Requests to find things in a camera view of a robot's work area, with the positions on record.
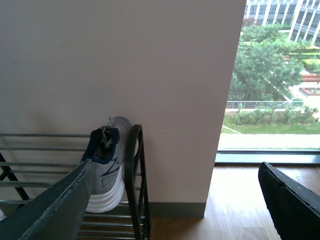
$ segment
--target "metal railing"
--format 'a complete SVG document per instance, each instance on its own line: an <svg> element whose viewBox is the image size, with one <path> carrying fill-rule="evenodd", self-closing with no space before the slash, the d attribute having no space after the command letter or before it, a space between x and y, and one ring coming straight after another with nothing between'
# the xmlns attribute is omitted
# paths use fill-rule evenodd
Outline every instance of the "metal railing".
<svg viewBox="0 0 320 240"><path fill-rule="evenodd" d="M256 109L263 108L268 109L271 108L272 105L277 104L277 109L285 109L287 105L292 105L292 107L302 107L304 105L303 101L227 101L226 109L238 109L240 105L242 105L242 109Z"/></svg>

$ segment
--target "gray baseboard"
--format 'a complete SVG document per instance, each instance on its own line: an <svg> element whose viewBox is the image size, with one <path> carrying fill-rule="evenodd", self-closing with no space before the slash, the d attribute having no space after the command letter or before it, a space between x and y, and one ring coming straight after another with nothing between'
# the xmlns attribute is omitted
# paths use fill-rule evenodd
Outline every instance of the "gray baseboard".
<svg viewBox="0 0 320 240"><path fill-rule="evenodd" d="M149 202L154 218L204 218L205 202Z"/></svg>

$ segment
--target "sneaker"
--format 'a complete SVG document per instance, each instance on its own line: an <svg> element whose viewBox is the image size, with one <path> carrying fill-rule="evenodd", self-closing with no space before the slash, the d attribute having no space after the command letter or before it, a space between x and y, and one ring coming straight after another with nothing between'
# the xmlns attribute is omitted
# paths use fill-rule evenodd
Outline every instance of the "sneaker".
<svg viewBox="0 0 320 240"><path fill-rule="evenodd" d="M94 168L87 212L102 213L120 202L125 184L123 162L132 124L125 117L112 118L106 126L93 131L82 161L91 159Z"/></svg>

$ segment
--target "lawn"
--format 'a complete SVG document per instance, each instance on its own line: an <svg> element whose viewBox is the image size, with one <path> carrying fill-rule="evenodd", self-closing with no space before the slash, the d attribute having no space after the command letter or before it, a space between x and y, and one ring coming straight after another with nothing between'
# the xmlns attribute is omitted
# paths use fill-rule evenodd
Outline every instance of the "lawn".
<svg viewBox="0 0 320 240"><path fill-rule="evenodd" d="M251 124L239 126L235 124L235 117L225 115L223 125L242 134L320 134L320 122L315 123L315 119L312 116L308 118L307 124L301 124L298 118L294 118L291 125L285 125L280 120L276 120L272 125L263 122L257 126ZM234 134L234 132L224 127L221 133Z"/></svg>

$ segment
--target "green tree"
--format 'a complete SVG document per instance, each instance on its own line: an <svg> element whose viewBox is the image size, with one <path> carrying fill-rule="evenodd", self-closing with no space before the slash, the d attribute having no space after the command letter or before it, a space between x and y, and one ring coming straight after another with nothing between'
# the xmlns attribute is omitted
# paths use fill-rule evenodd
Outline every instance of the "green tree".
<svg viewBox="0 0 320 240"><path fill-rule="evenodd" d="M229 101L282 100L289 86L301 82L303 64L285 55L300 49L278 34L281 25L249 26L243 30L234 62Z"/></svg>

